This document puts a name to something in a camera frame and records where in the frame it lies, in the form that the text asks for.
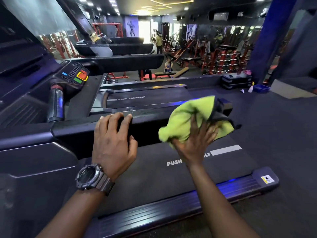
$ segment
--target rubber flooring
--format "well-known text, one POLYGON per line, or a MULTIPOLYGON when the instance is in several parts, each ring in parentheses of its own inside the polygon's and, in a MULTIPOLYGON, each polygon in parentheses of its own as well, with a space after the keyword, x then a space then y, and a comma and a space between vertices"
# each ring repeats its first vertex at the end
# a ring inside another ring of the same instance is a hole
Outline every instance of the rubber flooring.
MULTIPOLYGON (((190 91, 193 97, 209 89, 190 91)), ((272 192, 233 204, 261 237, 317 237, 317 98, 286 99, 275 93, 215 89, 232 101, 230 117, 242 128, 230 135, 262 167, 280 179, 272 192)), ((211 237, 203 215, 134 236, 211 237)))

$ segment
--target blue pillar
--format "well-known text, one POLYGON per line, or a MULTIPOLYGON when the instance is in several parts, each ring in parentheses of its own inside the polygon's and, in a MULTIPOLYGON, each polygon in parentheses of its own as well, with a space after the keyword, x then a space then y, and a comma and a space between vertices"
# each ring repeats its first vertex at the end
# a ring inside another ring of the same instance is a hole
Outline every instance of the blue pillar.
POLYGON ((262 83, 299 8, 301 0, 273 0, 247 69, 255 83, 262 83))

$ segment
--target microfiber cloth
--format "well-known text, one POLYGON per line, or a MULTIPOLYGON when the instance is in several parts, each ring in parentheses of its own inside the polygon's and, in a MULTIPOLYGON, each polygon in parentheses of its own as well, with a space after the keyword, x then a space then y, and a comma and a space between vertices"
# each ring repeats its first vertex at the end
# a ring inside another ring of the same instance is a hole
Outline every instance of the microfiber cloth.
POLYGON ((189 100, 177 107, 172 112, 167 126, 158 131, 159 139, 162 142, 168 142, 173 137, 179 139, 180 142, 185 142, 190 134, 192 114, 196 115, 198 127, 201 126, 203 120, 217 124, 219 132, 216 139, 222 138, 234 130, 232 120, 221 113, 219 102, 215 100, 215 96, 208 96, 189 100))

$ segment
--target watch face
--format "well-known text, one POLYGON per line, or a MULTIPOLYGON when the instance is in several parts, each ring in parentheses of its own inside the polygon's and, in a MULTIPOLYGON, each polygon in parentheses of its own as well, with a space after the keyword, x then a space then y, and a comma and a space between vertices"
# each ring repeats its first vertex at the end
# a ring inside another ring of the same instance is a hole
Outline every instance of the watch face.
POLYGON ((78 181, 85 184, 89 182, 95 175, 96 169, 93 166, 88 166, 79 176, 78 181))

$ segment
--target woman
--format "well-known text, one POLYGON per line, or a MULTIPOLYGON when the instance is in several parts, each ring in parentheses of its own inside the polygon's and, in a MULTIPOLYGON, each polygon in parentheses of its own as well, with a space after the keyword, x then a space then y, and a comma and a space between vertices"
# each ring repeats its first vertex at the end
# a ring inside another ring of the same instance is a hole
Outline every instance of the woman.
POLYGON ((172 63, 171 59, 168 58, 167 61, 166 61, 166 63, 165 63, 165 70, 166 70, 166 72, 171 72, 171 71, 173 71, 172 67, 173 67, 173 63, 172 63))

